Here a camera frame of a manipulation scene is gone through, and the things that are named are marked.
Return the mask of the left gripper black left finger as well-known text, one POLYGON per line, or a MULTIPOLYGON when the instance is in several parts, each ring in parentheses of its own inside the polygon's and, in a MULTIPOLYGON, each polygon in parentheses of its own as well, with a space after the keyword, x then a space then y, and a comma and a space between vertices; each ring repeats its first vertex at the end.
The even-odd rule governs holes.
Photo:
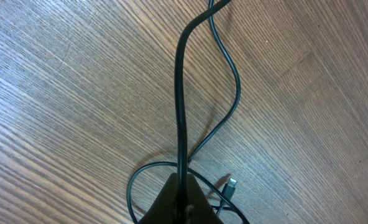
POLYGON ((148 212, 138 224, 173 224, 176 215, 177 173, 167 179, 148 212))

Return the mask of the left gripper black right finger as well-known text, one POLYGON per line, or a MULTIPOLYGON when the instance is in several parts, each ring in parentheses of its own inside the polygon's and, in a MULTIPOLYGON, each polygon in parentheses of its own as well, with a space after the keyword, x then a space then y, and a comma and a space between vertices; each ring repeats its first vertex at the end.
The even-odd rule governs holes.
POLYGON ((192 174, 187 175, 187 198, 185 209, 187 224, 223 224, 217 217, 201 187, 192 174))

